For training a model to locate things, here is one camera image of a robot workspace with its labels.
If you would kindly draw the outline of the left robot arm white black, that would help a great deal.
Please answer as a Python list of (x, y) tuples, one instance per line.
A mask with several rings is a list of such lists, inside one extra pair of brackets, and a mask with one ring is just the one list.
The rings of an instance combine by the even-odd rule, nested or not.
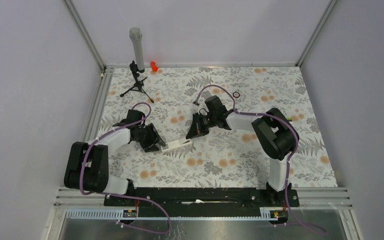
[(116, 195), (122, 205), (132, 204), (135, 192), (129, 188), (130, 181), (109, 173), (109, 157), (130, 142), (138, 143), (146, 153), (158, 152), (167, 145), (155, 126), (152, 123), (146, 124), (143, 112), (130, 109), (126, 118), (115, 124), (109, 132), (95, 140), (72, 144), (64, 186), (84, 192)]

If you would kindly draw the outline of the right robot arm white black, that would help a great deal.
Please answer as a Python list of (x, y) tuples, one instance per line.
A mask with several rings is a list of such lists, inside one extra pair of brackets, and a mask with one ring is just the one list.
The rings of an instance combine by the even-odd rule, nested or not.
[(206, 113), (192, 115), (192, 124), (186, 139), (194, 139), (210, 133), (210, 128), (225, 130), (244, 130), (253, 132), (265, 154), (270, 157), (267, 201), (273, 206), (281, 205), (286, 199), (287, 155), (294, 153), (299, 143), (299, 135), (286, 117), (277, 108), (271, 108), (264, 114), (228, 110), (218, 96), (205, 100)]

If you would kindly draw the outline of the white remote control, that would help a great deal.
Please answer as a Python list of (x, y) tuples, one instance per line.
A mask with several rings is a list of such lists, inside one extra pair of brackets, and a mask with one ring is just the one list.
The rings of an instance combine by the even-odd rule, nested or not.
[(187, 147), (192, 145), (193, 141), (191, 139), (181, 138), (174, 141), (166, 143), (166, 146), (163, 146), (161, 149), (162, 153), (170, 152), (179, 148)]

